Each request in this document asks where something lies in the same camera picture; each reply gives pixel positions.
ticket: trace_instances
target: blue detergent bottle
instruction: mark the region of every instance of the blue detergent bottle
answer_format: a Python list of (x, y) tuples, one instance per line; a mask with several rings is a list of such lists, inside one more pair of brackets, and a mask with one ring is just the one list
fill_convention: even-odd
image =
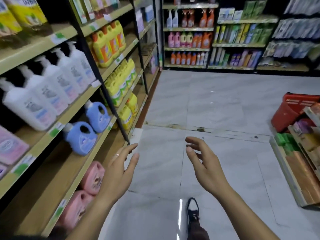
[(102, 133), (110, 122), (110, 116), (106, 107), (100, 102), (88, 100), (84, 104), (85, 114), (89, 119), (90, 125), (96, 133)]
[(65, 141), (69, 142), (72, 150), (81, 156), (90, 152), (98, 137), (92, 127), (84, 121), (67, 123), (63, 132)]

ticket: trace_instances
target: tiled floor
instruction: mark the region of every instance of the tiled floor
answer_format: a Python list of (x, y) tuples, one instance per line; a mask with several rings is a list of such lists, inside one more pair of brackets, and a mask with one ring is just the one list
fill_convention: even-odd
[(320, 212), (297, 206), (269, 145), (269, 121), (282, 96), (320, 94), (319, 87), (320, 80), (311, 77), (163, 71), (132, 184), (117, 203), (105, 239), (185, 240), (189, 197), (197, 199), (210, 239), (238, 239), (220, 204), (196, 180), (186, 136), (207, 142), (230, 185), (279, 238), (320, 239)]

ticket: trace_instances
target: pink detergent bottle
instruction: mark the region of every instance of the pink detergent bottle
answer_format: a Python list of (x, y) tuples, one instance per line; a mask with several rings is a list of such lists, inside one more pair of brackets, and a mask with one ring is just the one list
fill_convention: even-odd
[(91, 195), (98, 194), (105, 169), (98, 161), (93, 161), (84, 174), (80, 186)]
[(94, 197), (84, 190), (74, 192), (59, 217), (57, 225), (70, 232), (82, 218), (83, 214), (86, 212), (86, 207), (93, 199)]
[(174, 47), (179, 48), (180, 47), (180, 33), (176, 32), (176, 35), (174, 36)]
[(168, 36), (168, 45), (169, 45), (169, 48), (174, 47), (174, 34), (172, 32), (170, 32)]

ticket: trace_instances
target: shoe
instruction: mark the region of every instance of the shoe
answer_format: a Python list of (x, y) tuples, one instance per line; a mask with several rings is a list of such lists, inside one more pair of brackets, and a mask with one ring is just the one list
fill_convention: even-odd
[(199, 222), (199, 206), (195, 198), (189, 198), (186, 205), (186, 212), (188, 214), (187, 225), (188, 232), (190, 231), (190, 222)]

